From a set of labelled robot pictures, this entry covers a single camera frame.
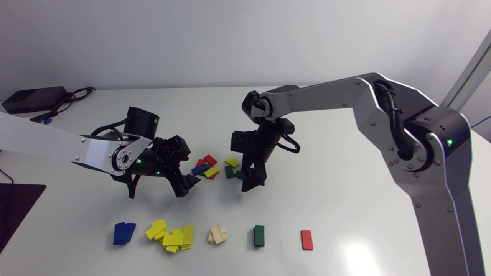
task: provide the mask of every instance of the stack of unpainted wood blocks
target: stack of unpainted wood blocks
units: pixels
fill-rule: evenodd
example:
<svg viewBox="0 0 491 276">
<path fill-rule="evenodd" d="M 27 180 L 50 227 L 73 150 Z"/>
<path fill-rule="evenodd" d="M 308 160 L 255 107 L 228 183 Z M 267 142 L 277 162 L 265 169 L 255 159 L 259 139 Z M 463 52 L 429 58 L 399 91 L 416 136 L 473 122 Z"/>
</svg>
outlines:
<svg viewBox="0 0 491 276">
<path fill-rule="evenodd" d="M 210 242 L 210 244 L 219 245 L 226 240 L 227 240 L 227 231 L 225 231 L 225 228 L 221 228 L 218 225 L 213 226 L 211 228 L 211 231 L 208 233 L 208 242 Z"/>
</svg>

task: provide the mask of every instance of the white wall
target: white wall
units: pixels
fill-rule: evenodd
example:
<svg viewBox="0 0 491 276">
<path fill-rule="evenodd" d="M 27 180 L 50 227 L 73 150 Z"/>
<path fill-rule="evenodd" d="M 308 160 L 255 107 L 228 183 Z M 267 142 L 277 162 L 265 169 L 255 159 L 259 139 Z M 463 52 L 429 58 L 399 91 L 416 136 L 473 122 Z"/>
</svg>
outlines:
<svg viewBox="0 0 491 276">
<path fill-rule="evenodd" d="M 440 103 L 490 11 L 489 0 L 0 0 L 0 98 L 52 85 L 308 85 L 376 71 Z"/>
</svg>

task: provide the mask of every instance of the power cord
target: power cord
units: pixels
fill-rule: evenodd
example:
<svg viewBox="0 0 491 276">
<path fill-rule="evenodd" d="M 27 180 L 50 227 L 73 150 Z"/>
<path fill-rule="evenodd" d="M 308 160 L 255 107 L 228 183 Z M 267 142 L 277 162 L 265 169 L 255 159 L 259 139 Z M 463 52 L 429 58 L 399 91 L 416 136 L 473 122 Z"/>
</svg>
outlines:
<svg viewBox="0 0 491 276">
<path fill-rule="evenodd" d="M 6 174 L 3 170 L 0 169 L 0 172 L 5 175 L 6 177 L 8 177 L 10 179 L 10 181 L 12 182 L 12 185 L 10 186 L 10 192 L 8 194 L 8 198 L 7 198 L 7 206 L 5 207 L 5 211 L 4 211 L 4 214 L 3 214 L 3 231 L 2 231 L 2 234 L 1 234 L 1 238 L 0 238 L 0 243 L 3 242 L 3 239 L 5 238 L 5 234 L 7 232 L 7 215 L 8 215 L 8 207 L 10 206 L 10 200 L 12 199 L 12 192 L 14 191 L 14 180 L 12 179 L 12 177 L 10 177 L 10 175 Z"/>
</svg>

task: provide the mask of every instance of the pile of yellow blocks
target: pile of yellow blocks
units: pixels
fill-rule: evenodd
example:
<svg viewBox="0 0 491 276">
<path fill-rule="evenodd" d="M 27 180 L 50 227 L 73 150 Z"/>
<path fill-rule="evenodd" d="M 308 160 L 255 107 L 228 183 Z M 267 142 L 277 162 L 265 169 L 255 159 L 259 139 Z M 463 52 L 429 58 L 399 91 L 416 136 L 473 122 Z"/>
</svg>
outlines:
<svg viewBox="0 0 491 276">
<path fill-rule="evenodd" d="M 165 250 L 176 253 L 177 250 L 191 249 L 194 226 L 186 225 L 182 229 L 175 229 L 167 232 L 167 224 L 164 220 L 152 222 L 152 227 L 145 231 L 148 239 L 159 241 Z"/>
</svg>

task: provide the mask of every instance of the red block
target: red block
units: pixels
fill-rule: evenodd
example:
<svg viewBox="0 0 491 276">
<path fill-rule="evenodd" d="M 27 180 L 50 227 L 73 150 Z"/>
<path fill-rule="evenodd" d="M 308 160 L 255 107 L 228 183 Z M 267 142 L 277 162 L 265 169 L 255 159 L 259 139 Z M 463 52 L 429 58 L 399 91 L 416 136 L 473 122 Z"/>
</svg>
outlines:
<svg viewBox="0 0 491 276">
<path fill-rule="evenodd" d="M 302 246 L 303 250 L 314 250 L 314 244 L 312 243 L 312 233 L 310 230 L 302 230 Z"/>
<path fill-rule="evenodd" d="M 201 165 L 203 165 L 205 162 L 206 162 L 206 161 L 204 161 L 203 159 L 200 159 L 200 160 L 198 160 L 198 163 L 196 163 L 196 166 L 194 166 L 194 167 L 201 166 Z"/>
<path fill-rule="evenodd" d="M 204 160 L 206 160 L 206 162 L 210 163 L 210 165 L 212 165 L 212 166 L 217 163 L 217 161 L 213 157 L 211 157 L 211 155 L 209 155 L 209 154 L 207 156 L 205 156 Z"/>
</svg>

